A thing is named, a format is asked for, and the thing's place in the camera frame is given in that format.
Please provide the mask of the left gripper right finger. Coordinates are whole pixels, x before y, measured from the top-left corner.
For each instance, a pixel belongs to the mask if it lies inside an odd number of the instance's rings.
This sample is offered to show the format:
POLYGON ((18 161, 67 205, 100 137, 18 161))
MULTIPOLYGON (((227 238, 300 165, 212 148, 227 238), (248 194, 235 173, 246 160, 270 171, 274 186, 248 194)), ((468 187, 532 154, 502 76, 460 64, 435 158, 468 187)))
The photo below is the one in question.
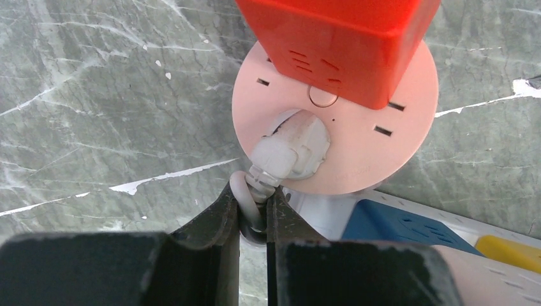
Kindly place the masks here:
POLYGON ((309 294, 316 251, 329 240, 290 206, 280 187, 267 200, 266 222, 268 304, 292 305, 309 294))

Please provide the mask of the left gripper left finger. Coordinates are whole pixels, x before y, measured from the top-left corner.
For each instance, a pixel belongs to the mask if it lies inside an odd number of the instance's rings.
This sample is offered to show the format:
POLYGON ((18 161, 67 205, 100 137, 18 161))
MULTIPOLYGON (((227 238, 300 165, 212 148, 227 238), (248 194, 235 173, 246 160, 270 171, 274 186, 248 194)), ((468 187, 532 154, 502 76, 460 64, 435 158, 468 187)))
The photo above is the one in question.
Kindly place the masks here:
POLYGON ((182 250, 181 305, 238 305, 239 207, 230 184, 217 199, 171 233, 182 250))

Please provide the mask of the white power strip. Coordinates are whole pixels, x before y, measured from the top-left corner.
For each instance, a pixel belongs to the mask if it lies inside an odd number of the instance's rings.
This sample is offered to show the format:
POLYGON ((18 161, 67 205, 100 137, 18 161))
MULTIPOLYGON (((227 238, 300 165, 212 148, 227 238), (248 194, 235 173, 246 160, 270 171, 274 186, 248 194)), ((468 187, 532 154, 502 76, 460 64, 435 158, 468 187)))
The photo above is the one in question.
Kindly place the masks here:
MULTIPOLYGON (((275 130, 259 139, 249 157, 252 163, 249 171, 238 171, 230 179, 233 194, 251 230, 259 233, 266 230, 263 211, 266 201, 284 180, 312 177, 324 162, 329 145, 330 136, 324 123, 305 110, 287 112, 275 130)), ((440 221, 474 247, 480 237, 492 235, 540 249, 538 239, 378 191, 345 196, 294 193, 292 204, 317 232, 339 240, 354 206, 364 199, 440 221)))

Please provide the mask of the red cube adapter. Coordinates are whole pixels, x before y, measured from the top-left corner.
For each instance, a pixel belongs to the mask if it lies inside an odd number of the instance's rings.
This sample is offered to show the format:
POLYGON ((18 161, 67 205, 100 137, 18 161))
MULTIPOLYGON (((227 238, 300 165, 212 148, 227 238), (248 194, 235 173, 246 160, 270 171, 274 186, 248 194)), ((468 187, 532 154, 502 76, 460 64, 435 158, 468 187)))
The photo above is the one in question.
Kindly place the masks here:
POLYGON ((283 75, 379 110, 434 18, 436 0, 242 0, 237 6, 283 75))

